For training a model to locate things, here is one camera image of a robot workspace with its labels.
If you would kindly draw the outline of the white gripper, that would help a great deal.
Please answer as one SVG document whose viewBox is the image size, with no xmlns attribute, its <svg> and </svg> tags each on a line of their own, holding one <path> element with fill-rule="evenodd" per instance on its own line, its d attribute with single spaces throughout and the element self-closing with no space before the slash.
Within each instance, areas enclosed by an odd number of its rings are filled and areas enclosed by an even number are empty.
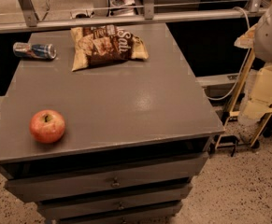
<svg viewBox="0 0 272 224">
<path fill-rule="evenodd" d="M 244 98 L 237 120 L 251 126 L 269 111 L 272 105 L 272 5 L 258 21 L 234 45 L 241 49 L 254 48 L 255 56 L 269 64 L 259 71 L 251 69 L 244 87 Z"/>
</svg>

